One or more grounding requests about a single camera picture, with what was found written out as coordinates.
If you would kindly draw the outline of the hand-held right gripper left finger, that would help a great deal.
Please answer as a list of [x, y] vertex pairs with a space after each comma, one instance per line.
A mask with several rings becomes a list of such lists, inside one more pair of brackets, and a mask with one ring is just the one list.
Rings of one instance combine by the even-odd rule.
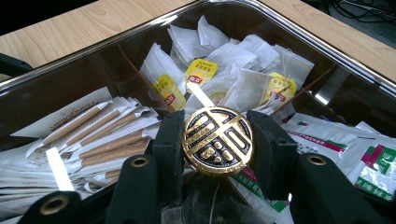
[[181, 135], [184, 118], [183, 110], [164, 116], [152, 145], [152, 155], [157, 161], [159, 196], [165, 204], [182, 201], [184, 156]]

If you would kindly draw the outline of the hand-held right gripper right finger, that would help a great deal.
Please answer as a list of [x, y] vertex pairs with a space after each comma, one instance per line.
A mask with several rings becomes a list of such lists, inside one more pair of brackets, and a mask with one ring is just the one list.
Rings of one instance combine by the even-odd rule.
[[250, 168], [265, 199], [286, 201], [292, 189], [291, 170], [297, 160], [297, 143], [270, 116], [249, 110], [254, 138]]

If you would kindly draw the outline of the pile of paper-wrapped stirrer sticks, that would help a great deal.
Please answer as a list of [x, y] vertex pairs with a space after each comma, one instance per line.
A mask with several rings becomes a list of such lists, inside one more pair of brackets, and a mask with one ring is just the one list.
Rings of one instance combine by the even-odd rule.
[[102, 88], [16, 131], [12, 136], [34, 141], [0, 152], [0, 221], [59, 189], [49, 150], [58, 150], [73, 190], [85, 199], [117, 180], [121, 164], [144, 152], [160, 123], [155, 109]]

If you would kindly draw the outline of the pile of white tea bags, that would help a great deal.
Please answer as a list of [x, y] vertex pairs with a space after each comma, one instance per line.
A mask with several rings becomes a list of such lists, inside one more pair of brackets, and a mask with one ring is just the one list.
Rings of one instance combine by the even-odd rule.
[[167, 29], [169, 53], [157, 43], [148, 51], [140, 73], [172, 110], [190, 115], [203, 107], [188, 88], [196, 84], [214, 105], [239, 112], [270, 115], [302, 87], [314, 67], [302, 56], [258, 35], [232, 39], [206, 17], [196, 29]]

